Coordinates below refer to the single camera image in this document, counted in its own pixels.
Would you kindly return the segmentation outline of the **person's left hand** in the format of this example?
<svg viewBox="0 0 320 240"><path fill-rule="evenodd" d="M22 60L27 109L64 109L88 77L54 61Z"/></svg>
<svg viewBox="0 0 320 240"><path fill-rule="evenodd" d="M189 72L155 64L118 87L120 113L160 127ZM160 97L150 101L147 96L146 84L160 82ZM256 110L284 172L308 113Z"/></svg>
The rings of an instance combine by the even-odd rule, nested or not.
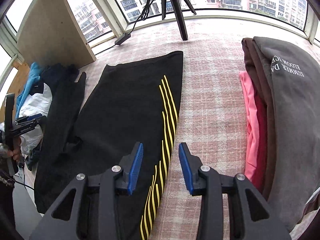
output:
<svg viewBox="0 0 320 240"><path fill-rule="evenodd" d="M21 157L21 138L20 137L16 137L13 139L13 146L14 149L8 150L8 156L12 157L15 161L19 161L20 157Z"/></svg>

